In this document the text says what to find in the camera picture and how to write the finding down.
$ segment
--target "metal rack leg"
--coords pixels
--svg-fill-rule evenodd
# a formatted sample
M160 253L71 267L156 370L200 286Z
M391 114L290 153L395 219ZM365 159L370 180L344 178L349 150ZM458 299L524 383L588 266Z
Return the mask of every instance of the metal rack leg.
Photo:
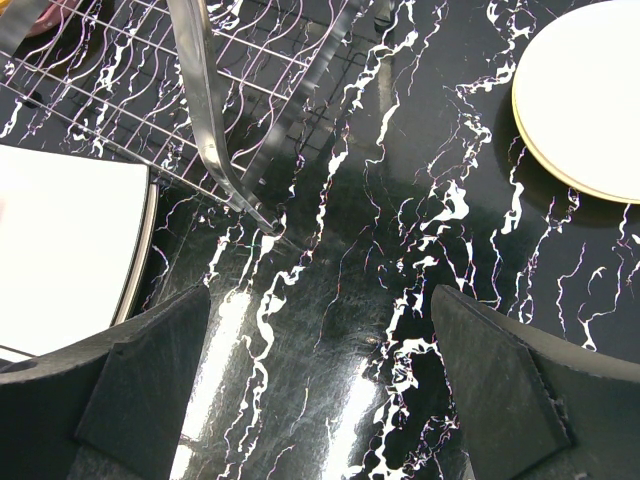
M167 0L185 96L196 146L205 167L231 196L235 208L246 211L267 233L280 227L275 215L236 176L229 160L222 120L222 83L218 75L213 30L204 0Z

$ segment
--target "wire rack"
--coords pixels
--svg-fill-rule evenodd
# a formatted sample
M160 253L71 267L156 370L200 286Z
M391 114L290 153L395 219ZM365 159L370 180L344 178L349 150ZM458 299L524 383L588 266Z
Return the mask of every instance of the wire rack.
M37 107L29 128L58 117L73 153L123 156L223 202L199 159L165 0L85 0L6 58L0 85ZM254 188L355 16L353 0L232 0L208 4L232 166Z

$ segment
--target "pink object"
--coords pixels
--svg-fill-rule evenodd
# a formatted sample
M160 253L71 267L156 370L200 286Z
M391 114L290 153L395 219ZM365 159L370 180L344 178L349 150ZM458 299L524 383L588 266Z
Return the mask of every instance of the pink object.
M33 37L40 35L47 30L52 29L56 25L59 25L65 18L67 18L73 12L69 8L77 8L81 0L56 0L58 4L52 3L47 7L40 18L33 24L31 30L27 34L27 37Z

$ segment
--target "black marble countertop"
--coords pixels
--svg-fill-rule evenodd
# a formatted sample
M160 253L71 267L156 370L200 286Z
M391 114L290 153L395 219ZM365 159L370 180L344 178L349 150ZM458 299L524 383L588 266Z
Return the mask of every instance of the black marble countertop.
M101 8L125 24L137 8L109 2ZM320 3L305 5L307 31ZM162 188L139 309L196 282L213 301L173 478L472 478L430 321L440 283L640 362L640 210L548 174L510 106L528 42L587 2L396 3L384 34L374 28L377 2L358 17L264 175L259 194L283 213L283 238L195 192ZM255 4L238 1L227 20L252 15ZM121 99L155 72L160 80L139 108L163 106L151 122L184 121L177 60L116 37L100 41L99 25L78 31L84 63L54 66L58 75L89 72L78 80L86 91ZM29 78L25 71L16 81ZM41 83L45 103L88 128L110 128L118 141L135 132L99 100ZM2 143L115 155L6 88L0 106ZM232 152L254 142L260 115L242 116ZM151 157L165 148L169 166L194 155L146 131L133 143ZM33 286L50 281L35 274Z

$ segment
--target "round white plate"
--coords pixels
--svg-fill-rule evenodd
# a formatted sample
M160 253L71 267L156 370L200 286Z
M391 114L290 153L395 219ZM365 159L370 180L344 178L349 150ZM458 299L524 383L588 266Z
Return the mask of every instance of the round white plate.
M583 192L640 203L640 1L579 8L544 28L513 84L522 137Z

